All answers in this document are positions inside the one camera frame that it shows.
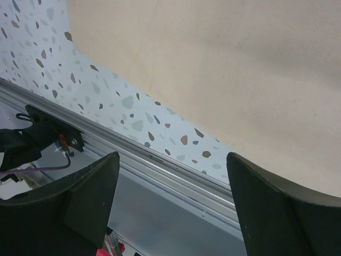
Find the white surface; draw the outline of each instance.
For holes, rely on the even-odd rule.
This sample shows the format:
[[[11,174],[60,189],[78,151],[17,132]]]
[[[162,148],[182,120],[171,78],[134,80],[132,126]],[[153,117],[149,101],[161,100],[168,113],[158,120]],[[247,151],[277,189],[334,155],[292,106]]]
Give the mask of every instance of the white surface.
[[[260,166],[341,196],[338,1],[68,6],[86,56]]]
[[[10,199],[11,197],[31,190],[25,181],[15,183],[13,180],[6,180],[0,185],[0,198],[3,200]]]

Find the purple wire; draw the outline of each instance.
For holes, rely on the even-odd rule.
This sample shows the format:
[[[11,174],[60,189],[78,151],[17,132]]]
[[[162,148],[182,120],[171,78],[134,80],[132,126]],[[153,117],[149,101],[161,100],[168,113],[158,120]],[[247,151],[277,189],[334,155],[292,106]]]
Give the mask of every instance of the purple wire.
[[[42,167],[42,168],[27,168],[22,170],[9,170],[5,172],[0,172],[0,174],[20,174],[25,172],[45,172],[45,171],[55,171],[55,170],[62,170],[66,169],[71,165],[71,159],[68,154],[64,153],[66,159],[68,160],[68,164],[64,166],[57,166],[57,167]]]

